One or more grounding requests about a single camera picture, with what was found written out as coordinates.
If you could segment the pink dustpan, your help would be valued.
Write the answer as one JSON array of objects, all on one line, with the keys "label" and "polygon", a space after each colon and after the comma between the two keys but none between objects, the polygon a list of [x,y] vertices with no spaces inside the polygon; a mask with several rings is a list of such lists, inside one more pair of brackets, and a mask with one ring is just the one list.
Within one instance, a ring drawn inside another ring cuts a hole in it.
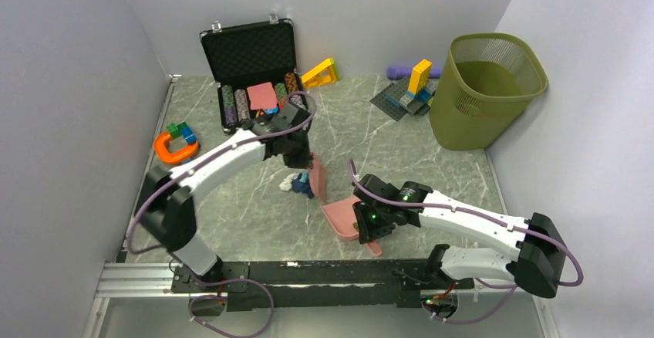
[{"label": "pink dustpan", "polygon": [[359,202],[356,196],[351,195],[340,201],[324,204],[321,210],[339,240],[364,247],[373,258],[378,258],[382,255],[382,249],[376,241],[359,243],[359,230],[354,212],[354,204]]}]

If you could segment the pink hand brush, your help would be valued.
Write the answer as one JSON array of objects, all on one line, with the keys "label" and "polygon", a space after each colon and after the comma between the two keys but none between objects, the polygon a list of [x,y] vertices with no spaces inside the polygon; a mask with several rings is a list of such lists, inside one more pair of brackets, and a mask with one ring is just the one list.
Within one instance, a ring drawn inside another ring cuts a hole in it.
[{"label": "pink hand brush", "polygon": [[327,170],[319,157],[315,155],[312,160],[312,167],[308,169],[308,182],[314,196],[323,204],[327,202],[327,180]]}]

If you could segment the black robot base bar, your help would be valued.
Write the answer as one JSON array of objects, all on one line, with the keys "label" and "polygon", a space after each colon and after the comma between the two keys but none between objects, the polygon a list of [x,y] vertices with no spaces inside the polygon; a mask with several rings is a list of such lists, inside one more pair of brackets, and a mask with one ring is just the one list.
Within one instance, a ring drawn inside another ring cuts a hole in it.
[{"label": "black robot base bar", "polygon": [[225,262],[226,286],[203,286],[178,266],[175,294],[222,292],[229,312],[267,308],[392,305],[419,308],[423,299],[471,290],[472,279],[453,281],[426,259]]}]

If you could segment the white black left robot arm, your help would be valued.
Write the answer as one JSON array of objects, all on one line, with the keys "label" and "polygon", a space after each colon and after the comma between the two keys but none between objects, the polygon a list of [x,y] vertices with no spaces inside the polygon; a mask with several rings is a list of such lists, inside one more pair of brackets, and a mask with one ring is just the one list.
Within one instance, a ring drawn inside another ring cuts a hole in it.
[{"label": "white black left robot arm", "polygon": [[287,102],[276,114],[244,122],[222,145],[168,171],[151,169],[143,183],[128,235],[141,225],[166,251],[182,261],[191,281],[210,292],[224,279],[222,259],[197,232],[196,206],[244,169],[282,156],[287,167],[312,166],[308,126],[312,114]]}]

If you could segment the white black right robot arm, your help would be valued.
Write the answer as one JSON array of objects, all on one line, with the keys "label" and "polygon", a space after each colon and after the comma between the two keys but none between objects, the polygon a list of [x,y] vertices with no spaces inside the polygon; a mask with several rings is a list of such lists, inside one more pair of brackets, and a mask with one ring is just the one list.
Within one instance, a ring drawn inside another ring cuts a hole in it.
[{"label": "white black right robot arm", "polygon": [[353,179],[352,186],[359,199],[353,209],[361,243],[390,235],[397,226],[412,225],[443,229],[482,245],[435,245],[425,268],[426,280],[435,288],[464,279],[494,279],[552,299],[564,285],[560,278],[566,246],[547,215],[504,215],[469,206],[415,181],[397,188],[373,174]]}]

